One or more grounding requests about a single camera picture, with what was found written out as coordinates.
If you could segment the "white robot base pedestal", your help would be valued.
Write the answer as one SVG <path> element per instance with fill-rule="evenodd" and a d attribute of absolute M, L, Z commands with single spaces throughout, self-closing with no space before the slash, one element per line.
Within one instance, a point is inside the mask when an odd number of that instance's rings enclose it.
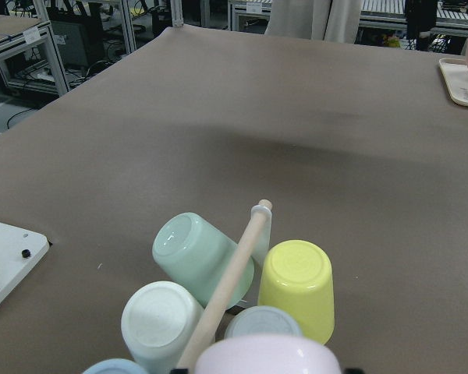
<path fill-rule="evenodd" d="M 49 247 L 45 235 L 0 222 L 0 304 Z"/>

